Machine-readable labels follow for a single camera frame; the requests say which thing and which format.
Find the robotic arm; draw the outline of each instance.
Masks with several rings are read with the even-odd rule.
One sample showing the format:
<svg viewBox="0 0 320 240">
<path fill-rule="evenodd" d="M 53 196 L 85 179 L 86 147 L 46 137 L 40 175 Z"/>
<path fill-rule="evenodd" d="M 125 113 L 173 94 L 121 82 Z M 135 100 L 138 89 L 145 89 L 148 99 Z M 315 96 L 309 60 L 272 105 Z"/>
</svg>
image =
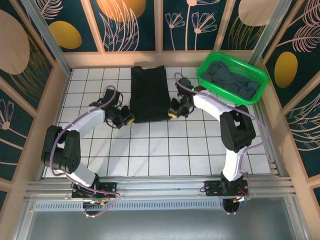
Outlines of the robotic arm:
<svg viewBox="0 0 320 240">
<path fill-rule="evenodd" d="M 202 94 L 192 93 L 176 84 L 181 99 L 172 99 L 168 114 L 173 118 L 188 117 L 196 107 L 206 111 L 220 122 L 221 140 L 226 147 L 226 156 L 225 165 L 220 175 L 219 188 L 222 194 L 232 196 L 235 191 L 238 191 L 238 187 L 243 187 L 246 184 L 243 181 L 240 159 L 256 137 L 256 132 L 250 117 L 238 113 L 229 106 L 249 113 L 248 108 L 244 105 L 222 105 L 212 98 L 206 97 L 211 93 L 202 86 L 194 88 L 185 77 L 181 78 L 179 83 Z"/>
<path fill-rule="evenodd" d="M 107 89 L 103 98 L 92 102 L 89 105 L 88 112 L 108 102 L 112 98 L 114 90 Z M 111 121 L 115 128 L 120 129 L 124 125 L 128 125 L 135 120 L 128 106 L 117 105 L 119 97 L 122 94 L 116 92 L 114 99 L 107 106 L 92 111 L 88 115 L 81 118 L 76 124 L 72 125 L 60 138 L 59 144 L 54 151 L 53 168 L 61 173 L 66 173 L 73 180 L 92 189 L 101 190 L 103 184 L 100 184 L 99 176 L 90 171 L 87 166 L 81 163 L 81 139 L 93 128 L 103 122 L 108 124 Z M 41 160 L 50 167 L 50 154 L 53 149 L 54 141 L 58 134 L 65 129 L 70 123 L 63 126 L 50 126 L 47 129 L 44 146 L 42 150 Z M 77 191 L 81 192 L 81 188 L 74 186 Z M 95 194 L 94 197 L 102 197 L 103 194 Z"/>
</svg>

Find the gray floor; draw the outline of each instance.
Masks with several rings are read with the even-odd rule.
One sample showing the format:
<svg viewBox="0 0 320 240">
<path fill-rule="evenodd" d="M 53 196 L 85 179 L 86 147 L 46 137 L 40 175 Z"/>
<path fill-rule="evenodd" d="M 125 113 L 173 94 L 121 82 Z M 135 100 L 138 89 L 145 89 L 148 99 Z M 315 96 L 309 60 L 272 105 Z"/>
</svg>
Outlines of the gray floor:
<svg viewBox="0 0 320 240">
<path fill-rule="evenodd" d="M 97 218 L 35 212 L 28 240 L 292 240 L 283 199 L 253 199 L 237 215 L 221 209 L 115 210 Z"/>
</svg>

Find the wallpaper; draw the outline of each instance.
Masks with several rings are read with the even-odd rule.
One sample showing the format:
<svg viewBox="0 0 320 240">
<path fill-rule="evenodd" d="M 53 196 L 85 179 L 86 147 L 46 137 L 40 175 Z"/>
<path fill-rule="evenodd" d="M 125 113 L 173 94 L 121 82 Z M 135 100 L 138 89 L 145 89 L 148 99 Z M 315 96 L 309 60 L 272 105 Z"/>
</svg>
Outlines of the wallpaper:
<svg viewBox="0 0 320 240">
<path fill-rule="evenodd" d="M 212 50 L 227 0 L 164 0 L 164 51 Z"/>
<path fill-rule="evenodd" d="M 320 4 L 306 0 L 266 63 L 284 107 L 320 70 Z"/>
<path fill-rule="evenodd" d="M 38 108 L 52 65 L 9 1 L 0 1 L 0 77 Z"/>
<path fill-rule="evenodd" d="M 221 50 L 253 50 L 278 0 L 236 0 Z"/>
<path fill-rule="evenodd" d="M 6 196 L 7 196 L 7 192 L 0 190 L 0 213 L 1 213 L 2 206 L 4 205 Z"/>
<path fill-rule="evenodd" d="M 36 32 L 38 33 L 39 36 L 41 36 L 42 42 L 44 43 L 46 49 L 49 51 L 49 53 L 51 54 L 51 57 L 53 59 L 56 59 L 54 54 L 52 53 L 51 49 L 49 48 L 49 46 L 47 45 L 46 41 L 44 41 L 40 31 L 38 30 L 37 26 L 34 24 L 34 22 L 32 21 L 31 17 L 29 16 L 29 14 L 27 13 L 27 10 L 25 9 L 24 5 L 22 4 L 21 0 L 17 1 L 20 5 L 20 7 L 22 8 L 22 10 L 24 11 L 25 15 L 27 16 L 27 18 L 29 19 L 29 22 L 32 24 L 33 28 L 36 30 Z"/>
<path fill-rule="evenodd" d="M 80 0 L 35 0 L 63 52 L 97 52 Z"/>
<path fill-rule="evenodd" d="M 106 52 L 155 51 L 154 0 L 90 0 Z"/>
<path fill-rule="evenodd" d="M 267 54 L 267 52 L 269 51 L 269 48 L 271 47 L 271 45 L 274 42 L 275 37 L 278 35 L 278 33 L 280 32 L 281 28 L 283 27 L 285 21 L 287 20 L 289 14 L 291 13 L 292 9 L 294 8 L 295 4 L 297 3 L 297 0 L 292 0 L 291 4 L 287 10 L 287 12 L 285 13 L 284 17 L 282 18 L 277 30 L 275 31 L 275 33 L 273 34 L 272 38 L 270 39 L 268 45 L 266 46 L 264 52 L 262 53 L 262 58 L 264 58 Z"/>
<path fill-rule="evenodd" d="M 308 177 L 320 174 L 320 84 L 287 115 Z"/>
<path fill-rule="evenodd" d="M 0 89 L 0 178 L 11 181 L 33 117 Z"/>
<path fill-rule="evenodd" d="M 320 187 L 313 189 L 314 195 L 316 200 L 318 201 L 319 207 L 320 207 Z"/>
</svg>

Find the aluminum rail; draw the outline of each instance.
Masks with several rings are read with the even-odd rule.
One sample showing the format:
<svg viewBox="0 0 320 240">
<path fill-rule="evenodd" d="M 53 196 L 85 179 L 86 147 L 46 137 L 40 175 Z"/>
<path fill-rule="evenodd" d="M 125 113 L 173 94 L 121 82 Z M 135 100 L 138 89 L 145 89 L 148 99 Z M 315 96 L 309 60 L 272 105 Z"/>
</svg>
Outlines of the aluminum rail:
<svg viewBox="0 0 320 240">
<path fill-rule="evenodd" d="M 116 182 L 121 200 L 172 200 L 211 198 L 225 199 L 225 196 L 207 197 L 200 192 L 204 181 L 219 181 L 218 176 L 184 177 L 108 177 L 101 182 Z M 296 192 L 290 177 L 249 176 L 250 195 L 252 198 L 294 197 Z M 25 200 L 64 201 L 71 199 L 71 182 L 63 178 L 44 179 L 30 182 Z"/>
</svg>

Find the yellow circle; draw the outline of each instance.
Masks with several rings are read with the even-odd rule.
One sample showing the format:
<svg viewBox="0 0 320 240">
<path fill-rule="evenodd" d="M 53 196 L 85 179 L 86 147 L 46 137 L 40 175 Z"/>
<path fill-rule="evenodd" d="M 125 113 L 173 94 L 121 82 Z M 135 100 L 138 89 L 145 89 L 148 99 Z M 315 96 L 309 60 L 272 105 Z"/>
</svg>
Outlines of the yellow circle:
<svg viewBox="0 0 320 240">
<path fill-rule="evenodd" d="M 22 73 L 29 62 L 28 35 L 9 13 L 0 10 L 0 69 L 8 74 Z"/>
<path fill-rule="evenodd" d="M 279 0 L 241 0 L 239 18 L 248 26 L 267 25 L 278 2 Z"/>
<path fill-rule="evenodd" d="M 66 21 L 55 21 L 49 25 L 59 46 L 65 49 L 76 49 L 82 43 L 78 30 Z"/>
<path fill-rule="evenodd" d="M 96 0 L 96 2 L 108 18 L 117 22 L 128 22 L 131 19 L 128 16 L 130 9 L 136 18 L 140 17 L 146 9 L 146 0 Z"/>
<path fill-rule="evenodd" d="M 298 60 L 289 51 L 281 53 L 275 63 L 274 80 L 282 89 L 288 87 L 295 79 L 298 70 Z"/>
</svg>

